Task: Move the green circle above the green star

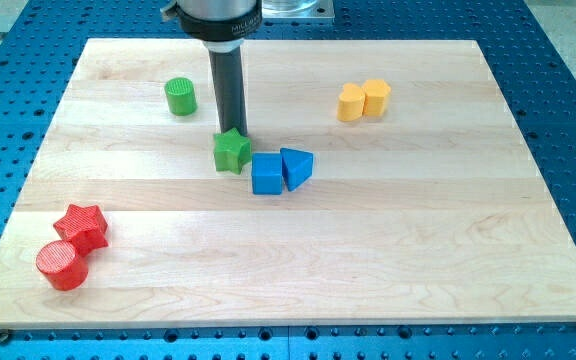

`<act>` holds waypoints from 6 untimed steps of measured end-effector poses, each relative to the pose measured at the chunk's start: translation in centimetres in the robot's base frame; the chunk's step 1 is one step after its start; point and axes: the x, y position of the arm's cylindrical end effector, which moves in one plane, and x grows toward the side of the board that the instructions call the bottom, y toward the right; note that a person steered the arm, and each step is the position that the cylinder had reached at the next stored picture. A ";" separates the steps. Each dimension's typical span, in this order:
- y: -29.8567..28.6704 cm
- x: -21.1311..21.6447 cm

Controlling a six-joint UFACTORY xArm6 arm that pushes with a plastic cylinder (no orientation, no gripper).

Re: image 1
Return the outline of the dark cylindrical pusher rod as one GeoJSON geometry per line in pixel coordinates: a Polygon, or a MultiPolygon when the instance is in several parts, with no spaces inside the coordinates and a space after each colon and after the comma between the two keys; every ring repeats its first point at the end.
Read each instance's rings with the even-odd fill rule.
{"type": "Polygon", "coordinates": [[[220,130],[222,133],[236,129],[246,136],[247,117],[239,47],[230,52],[210,51],[209,59],[217,105],[220,130]]]}

